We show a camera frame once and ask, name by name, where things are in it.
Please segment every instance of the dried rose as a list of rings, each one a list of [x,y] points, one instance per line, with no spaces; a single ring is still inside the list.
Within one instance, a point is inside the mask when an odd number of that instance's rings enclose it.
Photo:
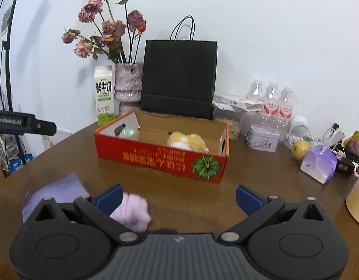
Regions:
[[[87,13],[101,13],[103,3],[101,0],[89,0],[89,2],[84,6],[84,10]]]
[[[87,58],[92,53],[92,47],[93,43],[84,42],[84,40],[81,39],[80,42],[77,43],[74,53],[81,58]]]
[[[100,42],[102,43],[103,46],[107,46],[107,47],[118,47],[119,46],[119,42],[116,40],[115,37],[103,36],[100,39]]]
[[[112,37],[117,28],[116,22],[111,22],[110,20],[102,22],[102,34],[105,37]]]
[[[136,28],[143,22],[143,15],[138,10],[133,10],[128,14],[129,30],[135,31]]]
[[[102,22],[102,35],[104,38],[114,37],[117,40],[125,33],[126,25],[122,21],[104,21]]]
[[[137,27],[139,34],[144,33],[147,29],[146,21],[142,21],[141,24]]]
[[[122,35],[125,34],[125,29],[127,26],[124,23],[122,23],[122,21],[116,21],[115,23],[117,23],[117,25],[116,25],[116,31],[113,35],[117,40],[119,40],[122,37]]]
[[[82,23],[90,23],[93,22],[95,19],[95,13],[88,13],[85,11],[85,9],[81,9],[81,11],[78,13],[78,19]]]
[[[65,44],[72,43],[75,39],[77,39],[77,36],[81,33],[78,29],[72,30],[70,29],[66,33],[63,34],[61,39]]]

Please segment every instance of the milk carton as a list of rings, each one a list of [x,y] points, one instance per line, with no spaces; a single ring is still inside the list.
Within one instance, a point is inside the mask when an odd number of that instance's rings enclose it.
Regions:
[[[98,125],[115,119],[112,66],[97,66],[94,74]]]

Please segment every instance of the yellow plush toy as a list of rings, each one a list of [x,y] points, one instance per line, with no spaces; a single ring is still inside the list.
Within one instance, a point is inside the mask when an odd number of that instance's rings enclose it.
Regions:
[[[173,148],[198,151],[201,153],[209,152],[203,138],[195,133],[184,135],[179,132],[174,132],[169,137],[167,145]]]

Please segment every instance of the white box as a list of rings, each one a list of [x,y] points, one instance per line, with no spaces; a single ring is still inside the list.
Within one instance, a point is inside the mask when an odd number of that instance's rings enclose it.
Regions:
[[[101,126],[115,119],[112,66],[97,66],[94,81],[98,125]]]
[[[251,125],[246,133],[247,144],[250,148],[274,153],[277,150],[281,135],[274,129],[261,125]]]
[[[213,100],[224,104],[229,104],[247,111],[260,111],[264,107],[263,101],[256,101],[247,98],[238,97],[235,95],[214,95]]]
[[[71,135],[72,135],[71,131],[68,131],[66,129],[62,129],[62,130],[57,129],[55,135],[53,136],[44,136],[44,135],[42,136],[43,146],[45,150],[48,150]]]

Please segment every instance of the red cardboard box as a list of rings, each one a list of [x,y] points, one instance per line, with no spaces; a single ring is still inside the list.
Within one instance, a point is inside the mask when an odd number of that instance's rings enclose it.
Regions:
[[[119,138],[115,129],[125,124],[138,129],[140,142]],[[166,145],[172,132],[197,133],[208,153],[179,150]],[[117,162],[148,166],[194,179],[220,182],[229,155],[229,128],[225,123],[182,116],[127,113],[94,132],[98,157]]]

